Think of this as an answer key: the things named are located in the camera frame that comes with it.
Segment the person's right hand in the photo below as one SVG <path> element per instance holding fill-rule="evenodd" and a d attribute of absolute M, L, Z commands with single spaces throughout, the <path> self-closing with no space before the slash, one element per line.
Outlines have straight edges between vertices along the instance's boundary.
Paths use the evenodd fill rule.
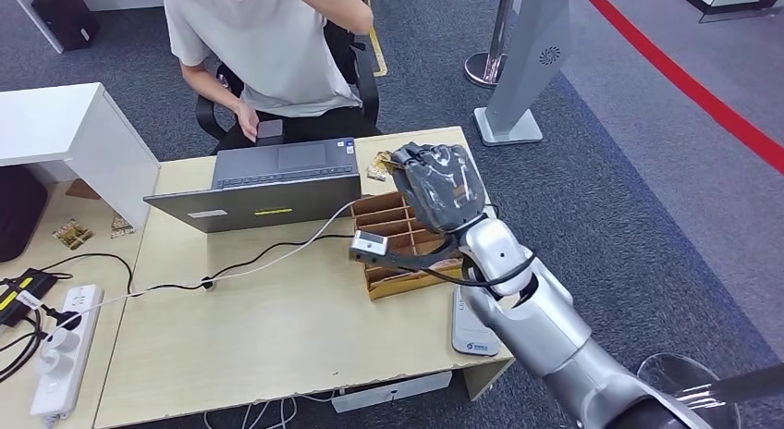
<path fill-rule="evenodd" d="M 255 143 L 258 136 L 258 125 L 260 123 L 257 112 L 242 101 L 237 102 L 233 111 L 237 116 L 243 135 L 251 143 Z"/>

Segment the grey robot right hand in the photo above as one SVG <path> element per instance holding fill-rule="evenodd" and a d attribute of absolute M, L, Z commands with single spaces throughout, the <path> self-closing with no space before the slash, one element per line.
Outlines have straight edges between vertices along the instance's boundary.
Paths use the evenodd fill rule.
<path fill-rule="evenodd" d="M 458 230 L 484 212 L 484 185 L 459 144 L 409 142 L 391 154 L 389 168 L 398 192 L 431 231 Z"/>

